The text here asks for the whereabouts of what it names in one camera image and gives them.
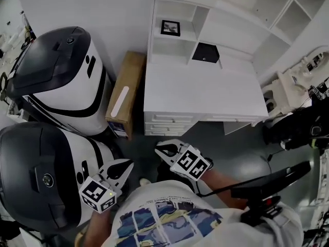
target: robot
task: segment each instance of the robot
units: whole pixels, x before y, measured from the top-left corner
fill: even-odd
[[[112,198],[103,209],[112,207],[134,167],[103,143],[42,122],[2,129],[0,150],[3,206],[14,220],[42,233],[87,222],[103,194]],[[93,188],[93,180],[100,188]]]
[[[92,38],[81,27],[39,36],[18,57],[6,94],[38,121],[85,136],[110,131],[113,86]]]

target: person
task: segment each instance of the person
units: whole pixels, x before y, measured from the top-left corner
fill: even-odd
[[[320,101],[313,100],[312,106],[295,110],[273,127],[264,126],[264,142],[280,144],[284,150],[309,144],[323,154],[329,147],[329,121],[327,119],[329,98]]]
[[[240,222],[246,200],[232,198],[229,190],[217,194],[228,208],[214,209],[165,162],[158,172],[157,183],[140,180],[141,187],[120,207],[112,225],[111,210],[93,213],[84,247],[302,246],[301,221],[288,206],[279,203],[283,211],[278,216],[252,227]],[[214,169],[200,179],[213,191],[238,183]]]

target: gray floor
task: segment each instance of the gray floor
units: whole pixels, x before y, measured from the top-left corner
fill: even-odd
[[[155,154],[154,146],[158,141],[167,139],[172,137],[144,136],[143,132],[137,132],[131,142],[123,139],[117,141],[124,157],[135,162],[134,172],[130,178],[131,189],[138,186],[138,178],[141,176],[151,181],[156,180],[156,167],[160,163],[160,158]],[[266,159],[271,153],[281,149],[278,145],[264,144],[261,125],[255,128],[246,126],[225,136],[223,123],[198,122],[179,139],[197,147],[204,156],[213,159],[215,169],[240,181],[269,174]],[[312,171],[280,192],[282,201],[294,209],[316,197],[319,177],[318,154],[305,146],[278,153],[270,162],[271,169],[275,172],[306,160],[312,160]],[[200,183],[202,192],[207,192],[207,187],[202,181]],[[225,207],[216,196],[206,198],[206,201],[213,207]]]

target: black device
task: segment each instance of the black device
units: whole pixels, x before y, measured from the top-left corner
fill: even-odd
[[[281,213],[282,208],[278,206],[281,197],[270,197],[291,185],[309,171],[309,161],[305,161],[273,174],[214,190],[206,195],[199,193],[198,196],[207,197],[230,190],[232,198],[248,200],[247,206],[250,210],[241,215],[241,222],[255,227],[263,222],[261,217],[273,219]]]
[[[199,43],[196,47],[193,60],[200,60],[206,62],[217,63],[220,59],[217,47],[210,44]]]

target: black cable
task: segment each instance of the black cable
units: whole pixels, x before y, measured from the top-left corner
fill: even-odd
[[[270,171],[270,173],[272,174],[272,168],[271,168],[271,165],[269,164],[269,161],[266,161],[266,163],[268,164],[269,171]]]
[[[281,149],[281,150],[279,150],[279,151],[277,151],[277,152],[275,152],[275,153],[273,153],[273,154],[270,154],[269,156],[268,156],[268,158],[267,158],[267,162],[270,162],[271,160],[272,160],[272,157],[275,155],[275,154],[278,154],[278,153],[281,153],[282,151],[285,151],[285,149]]]
[[[302,106],[303,106],[308,100],[310,100],[310,97],[308,97],[308,98],[303,102],[303,104],[300,105],[300,106],[299,106],[296,110],[294,110],[293,112],[297,112],[300,108],[302,108]]]
[[[200,192],[200,189],[199,189],[199,184],[198,184],[197,181],[195,181],[195,185],[196,185],[196,188],[197,188],[197,192],[198,192],[198,194],[201,195],[201,192]]]
[[[241,186],[241,185],[244,185],[244,184],[248,184],[248,183],[250,183],[252,181],[256,181],[256,180],[261,179],[261,178],[263,178],[263,177],[259,177],[259,178],[255,178],[255,179],[252,179],[252,180],[247,180],[245,182],[241,182],[241,183],[237,183],[237,184],[234,184],[234,185],[230,185],[230,186],[227,186],[227,187],[215,189],[213,192],[210,192],[210,193],[208,193],[206,195],[199,193],[199,194],[197,194],[197,196],[199,196],[200,198],[208,197],[208,196],[215,195],[215,194],[218,194],[218,193],[221,193],[221,192],[230,190],[232,188],[235,188],[235,187],[238,187],[238,186]]]

